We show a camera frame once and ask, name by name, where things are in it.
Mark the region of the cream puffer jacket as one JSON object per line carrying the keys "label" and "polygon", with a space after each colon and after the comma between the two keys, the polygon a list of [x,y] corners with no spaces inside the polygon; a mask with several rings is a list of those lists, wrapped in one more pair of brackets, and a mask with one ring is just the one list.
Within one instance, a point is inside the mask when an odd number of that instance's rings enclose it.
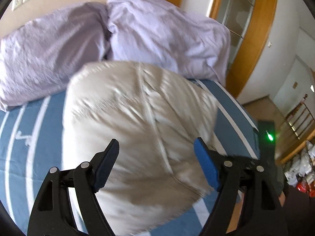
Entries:
{"label": "cream puffer jacket", "polygon": [[70,80],[63,114],[62,167],[72,169],[105,150],[120,151],[100,207],[117,235],[162,225],[212,192],[194,153],[212,146],[217,99],[154,65],[91,62]]}

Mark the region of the pile of plastic bags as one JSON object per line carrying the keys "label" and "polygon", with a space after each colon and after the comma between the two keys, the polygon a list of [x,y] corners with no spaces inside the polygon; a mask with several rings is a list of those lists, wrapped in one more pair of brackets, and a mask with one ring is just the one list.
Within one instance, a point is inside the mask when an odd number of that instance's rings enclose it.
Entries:
{"label": "pile of plastic bags", "polygon": [[314,144],[306,146],[285,164],[284,175],[288,185],[314,198]]}

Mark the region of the dark device with green light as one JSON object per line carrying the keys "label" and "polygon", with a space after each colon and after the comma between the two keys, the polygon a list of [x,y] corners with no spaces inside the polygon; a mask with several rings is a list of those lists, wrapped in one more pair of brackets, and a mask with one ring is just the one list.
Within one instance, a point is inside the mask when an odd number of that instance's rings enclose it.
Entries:
{"label": "dark device with green light", "polygon": [[259,120],[257,123],[260,160],[274,159],[276,146],[275,123],[270,120]]}

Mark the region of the blue white-striped bed sheet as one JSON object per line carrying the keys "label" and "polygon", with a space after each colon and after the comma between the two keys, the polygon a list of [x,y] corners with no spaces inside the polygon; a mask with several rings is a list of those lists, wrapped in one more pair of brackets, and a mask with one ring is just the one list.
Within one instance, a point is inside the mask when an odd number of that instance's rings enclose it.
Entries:
{"label": "blue white-striped bed sheet", "polygon": [[[219,101],[215,149],[227,155],[258,158],[256,122],[217,82],[196,80]],[[61,166],[62,113],[65,93],[1,112],[1,202],[27,232],[34,198],[51,167]]]}

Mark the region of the wooden railing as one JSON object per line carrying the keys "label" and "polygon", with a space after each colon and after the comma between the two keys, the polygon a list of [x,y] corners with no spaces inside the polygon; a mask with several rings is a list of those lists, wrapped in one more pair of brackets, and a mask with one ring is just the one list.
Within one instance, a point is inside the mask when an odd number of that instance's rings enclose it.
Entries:
{"label": "wooden railing", "polygon": [[314,115],[306,103],[298,104],[277,127],[275,160],[281,162],[295,151],[314,130]]}

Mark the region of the wooden glass-door wardrobe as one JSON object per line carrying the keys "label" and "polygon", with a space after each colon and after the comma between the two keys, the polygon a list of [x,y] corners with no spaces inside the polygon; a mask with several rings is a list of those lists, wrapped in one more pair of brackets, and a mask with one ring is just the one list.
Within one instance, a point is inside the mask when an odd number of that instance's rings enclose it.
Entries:
{"label": "wooden glass-door wardrobe", "polygon": [[278,0],[166,0],[226,26],[231,35],[226,88],[241,99],[264,50]]}

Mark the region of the lilac pillow near wardrobe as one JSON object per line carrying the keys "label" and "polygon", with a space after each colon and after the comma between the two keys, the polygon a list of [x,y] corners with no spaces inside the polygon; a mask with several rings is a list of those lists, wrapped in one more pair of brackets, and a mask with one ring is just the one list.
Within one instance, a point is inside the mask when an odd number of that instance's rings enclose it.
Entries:
{"label": "lilac pillow near wardrobe", "polygon": [[149,63],[188,79],[226,83],[230,32],[165,0],[107,0],[109,60]]}

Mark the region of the lilac pillow near wall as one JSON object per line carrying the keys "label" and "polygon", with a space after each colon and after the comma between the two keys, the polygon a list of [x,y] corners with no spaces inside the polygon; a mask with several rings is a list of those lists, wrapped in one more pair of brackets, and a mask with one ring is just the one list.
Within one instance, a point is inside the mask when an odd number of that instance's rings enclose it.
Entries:
{"label": "lilac pillow near wall", "polygon": [[1,39],[1,110],[66,89],[81,67],[110,49],[107,6],[72,5],[27,22]]}

